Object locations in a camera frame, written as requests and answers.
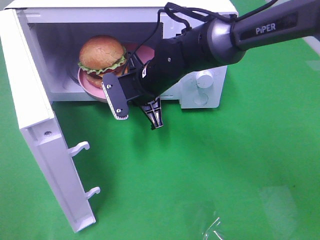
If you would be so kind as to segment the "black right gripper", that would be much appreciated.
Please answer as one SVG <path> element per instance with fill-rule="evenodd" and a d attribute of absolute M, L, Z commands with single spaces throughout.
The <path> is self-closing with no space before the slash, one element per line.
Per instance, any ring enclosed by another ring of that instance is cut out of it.
<path fill-rule="evenodd" d="M 151 129 L 158 129 L 163 126 L 159 96 L 187 74 L 182 41 L 177 38 L 161 40 L 154 50 L 154 58 L 146 66 L 135 51 L 126 52 L 124 56 L 122 75 L 127 75 L 119 78 L 124 95 L 127 100 L 141 105 Z"/>

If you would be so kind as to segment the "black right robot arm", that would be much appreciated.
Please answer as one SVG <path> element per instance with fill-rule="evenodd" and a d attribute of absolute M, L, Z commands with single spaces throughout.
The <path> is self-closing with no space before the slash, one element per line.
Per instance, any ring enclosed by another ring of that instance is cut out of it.
<path fill-rule="evenodd" d="M 185 25 L 181 34 L 160 40 L 154 57 L 137 63 L 128 74 L 106 84 L 105 95 L 117 120 L 128 118 L 128 102 L 135 102 L 162 126 L 160 95 L 183 76 L 239 62 L 248 49 L 317 35 L 320 3 L 290 0 L 269 3 L 243 15 L 221 15 L 201 8 L 167 3 L 163 11 Z"/>

